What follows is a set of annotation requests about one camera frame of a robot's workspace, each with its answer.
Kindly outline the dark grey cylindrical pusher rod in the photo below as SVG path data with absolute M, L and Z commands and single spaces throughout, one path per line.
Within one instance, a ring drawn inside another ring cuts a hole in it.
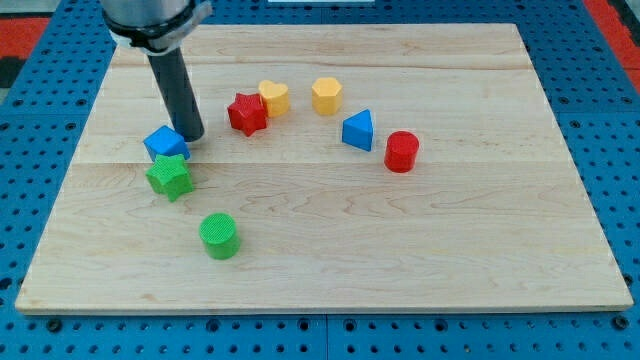
M 181 49 L 148 60 L 173 129 L 186 142 L 199 140 L 205 130 Z

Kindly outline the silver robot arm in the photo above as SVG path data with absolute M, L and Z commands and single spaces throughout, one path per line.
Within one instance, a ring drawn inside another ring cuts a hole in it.
M 174 130 L 185 141 L 204 135 L 204 125 L 181 52 L 181 44 L 213 13 L 209 1 L 101 0 L 109 32 L 120 46 L 149 60 Z

